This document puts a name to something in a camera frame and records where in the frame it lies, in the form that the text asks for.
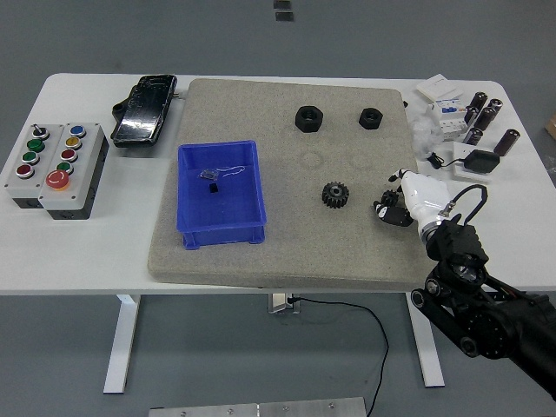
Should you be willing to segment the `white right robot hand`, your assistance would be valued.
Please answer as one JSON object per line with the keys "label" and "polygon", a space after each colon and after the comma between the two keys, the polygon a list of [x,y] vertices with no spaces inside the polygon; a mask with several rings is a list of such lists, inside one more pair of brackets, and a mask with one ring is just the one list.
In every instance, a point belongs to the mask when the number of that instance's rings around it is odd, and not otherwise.
{"label": "white right robot hand", "polygon": [[383,222],[400,227],[417,222],[420,236],[438,228],[444,219],[440,212],[451,200],[444,182],[407,169],[398,170],[388,180],[400,180],[400,186],[385,191],[374,202],[374,211]]}

